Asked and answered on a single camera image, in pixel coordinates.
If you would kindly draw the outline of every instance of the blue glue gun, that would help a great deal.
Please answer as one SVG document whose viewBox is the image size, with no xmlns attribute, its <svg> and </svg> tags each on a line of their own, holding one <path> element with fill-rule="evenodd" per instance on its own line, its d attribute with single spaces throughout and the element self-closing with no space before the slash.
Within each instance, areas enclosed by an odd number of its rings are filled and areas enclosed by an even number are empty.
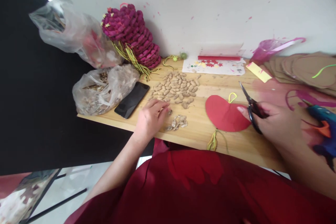
<svg viewBox="0 0 336 224">
<path fill-rule="evenodd" d="M 329 167 L 334 170 L 333 159 L 336 158 L 336 114 L 330 110 L 313 105 L 310 102 L 303 100 L 308 105 L 308 113 L 323 124 L 323 127 L 317 128 L 324 136 L 323 142 L 319 145 L 314 145 L 313 150 L 325 157 Z"/>
</svg>

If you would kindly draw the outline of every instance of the red shirt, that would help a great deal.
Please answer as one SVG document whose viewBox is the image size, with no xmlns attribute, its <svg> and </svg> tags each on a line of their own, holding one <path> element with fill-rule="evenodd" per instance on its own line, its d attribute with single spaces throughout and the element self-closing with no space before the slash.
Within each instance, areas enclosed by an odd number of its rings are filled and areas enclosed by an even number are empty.
<svg viewBox="0 0 336 224">
<path fill-rule="evenodd" d="M 98 195 L 65 222 L 336 223 L 336 201 L 241 159 L 168 151 L 123 187 Z"/>
</svg>

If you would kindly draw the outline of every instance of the yellow sticky note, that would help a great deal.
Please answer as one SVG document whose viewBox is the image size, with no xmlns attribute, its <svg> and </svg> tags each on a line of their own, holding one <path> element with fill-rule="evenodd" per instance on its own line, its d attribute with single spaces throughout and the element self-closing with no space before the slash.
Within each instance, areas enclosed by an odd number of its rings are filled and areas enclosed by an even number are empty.
<svg viewBox="0 0 336 224">
<path fill-rule="evenodd" d="M 257 66 L 254 62 L 251 62 L 246 66 L 248 70 L 250 70 L 252 73 L 255 74 L 259 79 L 262 80 L 262 82 L 266 83 L 269 79 L 272 79 L 272 77 L 266 73 L 264 70 L 262 70 L 259 66 Z"/>
</svg>

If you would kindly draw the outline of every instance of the person's left hand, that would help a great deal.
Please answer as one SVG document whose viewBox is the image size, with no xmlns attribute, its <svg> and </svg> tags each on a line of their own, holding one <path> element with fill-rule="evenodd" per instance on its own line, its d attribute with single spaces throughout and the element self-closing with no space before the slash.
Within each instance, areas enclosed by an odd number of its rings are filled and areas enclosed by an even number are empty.
<svg viewBox="0 0 336 224">
<path fill-rule="evenodd" d="M 138 141 L 150 141 L 162 127 L 168 111 L 168 102 L 150 100 L 140 111 L 134 134 Z"/>
</svg>

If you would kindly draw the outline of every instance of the black floor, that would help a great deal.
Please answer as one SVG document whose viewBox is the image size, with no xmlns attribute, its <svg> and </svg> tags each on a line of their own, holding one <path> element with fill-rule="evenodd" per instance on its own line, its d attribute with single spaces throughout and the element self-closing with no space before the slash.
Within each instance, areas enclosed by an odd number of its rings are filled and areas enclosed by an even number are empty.
<svg viewBox="0 0 336 224">
<path fill-rule="evenodd" d="M 71 90 L 92 67 L 41 40 L 28 13 L 46 2 L 1 3 L 0 175 L 112 161 L 131 136 L 76 117 Z"/>
</svg>

